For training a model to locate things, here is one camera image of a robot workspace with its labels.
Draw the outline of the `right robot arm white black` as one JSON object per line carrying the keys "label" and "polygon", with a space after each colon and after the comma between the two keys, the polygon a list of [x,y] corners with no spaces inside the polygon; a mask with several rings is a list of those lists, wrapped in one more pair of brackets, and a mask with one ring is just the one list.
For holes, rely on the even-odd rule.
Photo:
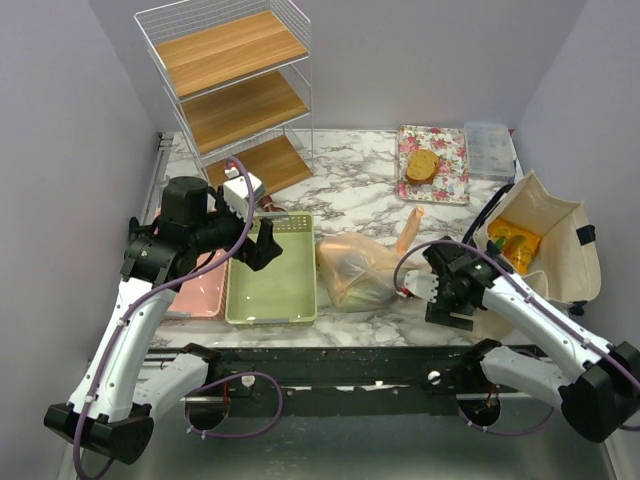
{"label": "right robot arm white black", "polygon": [[438,278],[434,300],[446,313],[477,309],[509,321],[548,361],[488,341],[464,362],[460,379],[480,392],[491,384],[516,389],[559,409],[583,438],[601,443],[639,411],[639,351],[613,344],[571,320],[537,294],[498,251],[484,253],[443,238],[422,253]]}

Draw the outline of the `orange plastic grocery bag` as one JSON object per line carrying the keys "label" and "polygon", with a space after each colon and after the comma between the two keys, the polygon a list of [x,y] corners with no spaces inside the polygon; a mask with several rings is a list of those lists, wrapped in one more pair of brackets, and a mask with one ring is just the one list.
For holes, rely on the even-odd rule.
{"label": "orange plastic grocery bag", "polygon": [[394,271],[415,240],[424,209],[416,207],[391,248],[371,237],[349,232],[316,243],[316,264],[333,305],[347,312],[390,306],[398,297]]}

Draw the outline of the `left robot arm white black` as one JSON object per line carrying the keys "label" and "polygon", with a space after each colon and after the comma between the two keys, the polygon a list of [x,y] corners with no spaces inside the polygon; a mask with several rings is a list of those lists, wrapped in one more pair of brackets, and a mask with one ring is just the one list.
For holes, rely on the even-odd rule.
{"label": "left robot arm white black", "polygon": [[271,220],[261,220],[257,239],[249,237],[263,192],[251,173],[234,172],[217,188],[198,177],[176,177],[151,223],[131,219],[114,309],[96,354],[69,399],[49,406],[44,417],[48,429],[72,444],[78,477],[87,476],[84,452],[132,464],[155,423],[182,397],[227,392],[219,354],[197,344],[183,347],[145,385],[137,382],[159,323],[184,283],[231,258],[259,271],[281,255]]}

